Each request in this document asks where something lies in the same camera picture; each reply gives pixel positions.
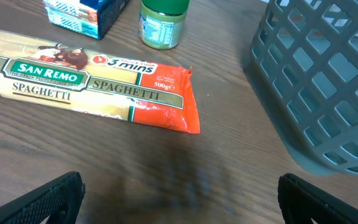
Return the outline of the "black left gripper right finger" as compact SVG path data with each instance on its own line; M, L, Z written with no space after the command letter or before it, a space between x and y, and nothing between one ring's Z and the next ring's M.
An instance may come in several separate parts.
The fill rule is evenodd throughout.
M358 209L295 174L279 178L278 203L286 224L358 224Z

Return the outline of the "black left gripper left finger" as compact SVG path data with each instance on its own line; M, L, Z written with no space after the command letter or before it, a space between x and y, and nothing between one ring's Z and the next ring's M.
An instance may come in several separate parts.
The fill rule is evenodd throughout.
M71 171L0 207L0 224L75 223L85 184Z

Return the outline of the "grey plastic basket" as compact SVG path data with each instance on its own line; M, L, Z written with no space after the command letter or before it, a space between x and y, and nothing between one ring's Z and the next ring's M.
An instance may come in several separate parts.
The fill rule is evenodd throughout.
M292 159L358 175L358 0L271 0L246 74Z

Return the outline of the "Kleenex tissue multipack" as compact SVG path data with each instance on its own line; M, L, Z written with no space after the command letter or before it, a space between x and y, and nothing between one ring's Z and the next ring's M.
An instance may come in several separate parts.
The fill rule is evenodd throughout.
M101 40L129 0L43 0L52 24Z

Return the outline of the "green lid pesto jar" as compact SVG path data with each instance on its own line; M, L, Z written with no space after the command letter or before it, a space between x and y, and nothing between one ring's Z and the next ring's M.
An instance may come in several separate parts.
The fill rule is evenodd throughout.
M183 33L190 0L141 0L139 37L153 49L176 47Z

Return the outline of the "San Remo spaghetti packet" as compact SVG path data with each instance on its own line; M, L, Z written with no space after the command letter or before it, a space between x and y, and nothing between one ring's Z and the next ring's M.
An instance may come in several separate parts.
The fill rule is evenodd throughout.
M0 97L198 134L183 67L0 30Z

